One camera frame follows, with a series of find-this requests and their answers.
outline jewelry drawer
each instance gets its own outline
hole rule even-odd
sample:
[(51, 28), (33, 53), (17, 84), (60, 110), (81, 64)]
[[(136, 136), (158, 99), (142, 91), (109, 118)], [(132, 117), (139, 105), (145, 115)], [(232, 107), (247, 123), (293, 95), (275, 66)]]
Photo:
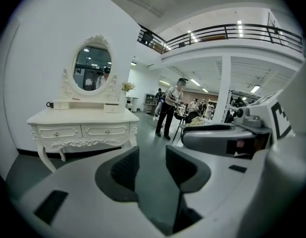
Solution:
[(121, 137), (128, 135), (129, 124), (82, 125), (83, 137)]
[(42, 140), (82, 138), (81, 127), (76, 126), (37, 126)]

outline black railing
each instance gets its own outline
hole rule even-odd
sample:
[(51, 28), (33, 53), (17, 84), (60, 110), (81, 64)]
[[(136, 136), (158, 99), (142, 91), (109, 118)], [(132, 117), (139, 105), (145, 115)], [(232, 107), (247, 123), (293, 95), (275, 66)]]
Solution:
[(198, 42), (248, 39), (279, 44), (296, 50), (306, 57), (303, 37), (272, 26), (257, 24), (227, 24), (211, 26), (182, 34), (169, 41), (165, 41), (163, 38), (143, 26), (141, 26), (141, 28), (138, 41), (151, 47), (160, 54)]

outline flower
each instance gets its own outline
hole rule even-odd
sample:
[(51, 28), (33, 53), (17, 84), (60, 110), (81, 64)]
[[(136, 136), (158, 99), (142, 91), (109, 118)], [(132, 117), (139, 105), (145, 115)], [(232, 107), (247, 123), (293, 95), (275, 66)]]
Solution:
[(128, 92), (129, 90), (133, 90), (135, 88), (135, 85), (128, 82), (128, 83), (122, 83), (122, 90)]

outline white column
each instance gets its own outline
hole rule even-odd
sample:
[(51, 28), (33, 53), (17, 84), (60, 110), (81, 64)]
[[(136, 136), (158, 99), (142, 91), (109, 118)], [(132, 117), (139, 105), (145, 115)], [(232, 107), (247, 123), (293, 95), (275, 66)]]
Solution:
[(230, 82), (231, 82), (231, 57), (223, 56), (219, 98), (218, 98), (216, 111), (212, 119), (213, 123), (221, 123), (229, 95)]

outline flower vase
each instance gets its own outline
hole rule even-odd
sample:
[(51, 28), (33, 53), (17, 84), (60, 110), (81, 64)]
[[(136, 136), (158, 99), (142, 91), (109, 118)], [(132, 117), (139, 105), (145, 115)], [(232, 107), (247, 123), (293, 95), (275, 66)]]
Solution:
[(126, 91), (121, 90), (119, 103), (120, 103), (120, 109), (122, 112), (125, 110), (125, 106), (126, 106)]

